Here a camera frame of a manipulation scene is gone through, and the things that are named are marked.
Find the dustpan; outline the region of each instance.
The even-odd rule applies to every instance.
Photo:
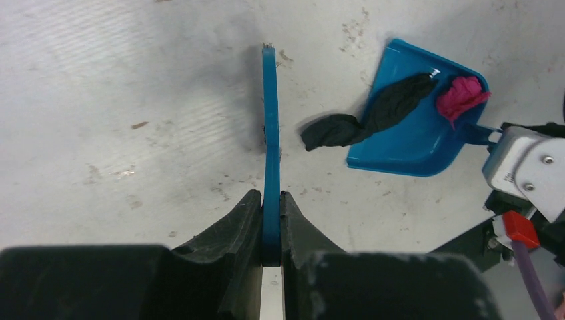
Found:
[[[435,101],[450,88],[455,77],[475,76],[484,91],[488,90],[488,84],[481,74],[469,68],[394,39],[384,51],[367,105],[387,85],[417,73],[433,74],[439,80],[436,89],[398,125],[353,145],[347,156],[349,167],[429,177],[445,170],[455,160],[465,144],[458,131],[466,125],[475,125],[486,103],[462,114],[455,121],[454,130],[436,110]]]

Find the stained white surface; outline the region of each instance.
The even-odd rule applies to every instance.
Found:
[[[562,0],[0,1],[2,247],[172,247],[262,189],[262,42],[281,53],[282,189],[347,250],[429,251],[489,216],[483,148],[427,179],[304,150],[306,120],[362,105],[387,39],[482,73],[481,124],[562,122]]]

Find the blue plastic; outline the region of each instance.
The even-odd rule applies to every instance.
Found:
[[[457,138],[449,121],[438,113],[435,101],[458,76],[477,77],[483,90],[487,91],[488,84],[479,73],[394,39],[384,51],[369,101],[391,83],[417,73],[434,71],[440,71],[434,76],[440,81],[436,89],[398,125],[353,145],[347,156],[349,167],[429,177],[440,173],[455,160],[465,142]],[[456,128],[461,128],[464,123],[476,124],[485,106],[483,103],[461,115],[455,121]]]
[[[265,108],[265,190],[263,194],[263,232],[261,261],[265,267],[281,265],[281,223],[279,195],[281,172],[279,157],[279,101],[277,99],[275,49],[263,47],[263,100]]]

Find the blue dustpan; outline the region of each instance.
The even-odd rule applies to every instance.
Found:
[[[353,145],[347,155],[349,167],[429,177],[445,170],[455,160],[465,144],[463,139],[458,139],[461,135],[456,131],[465,127],[465,123],[476,124],[486,103],[461,115],[455,121],[454,131],[436,110],[436,99],[449,89],[455,77],[475,76],[485,91],[488,84],[473,70],[394,39],[384,51],[369,101],[387,85],[417,73],[436,74],[434,79],[439,80],[436,89],[398,125]]]

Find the pink cloth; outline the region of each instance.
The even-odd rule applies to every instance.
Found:
[[[476,77],[457,77],[451,89],[436,101],[438,112],[449,120],[455,130],[455,120],[465,111],[485,102],[490,92],[482,92],[482,86]]]

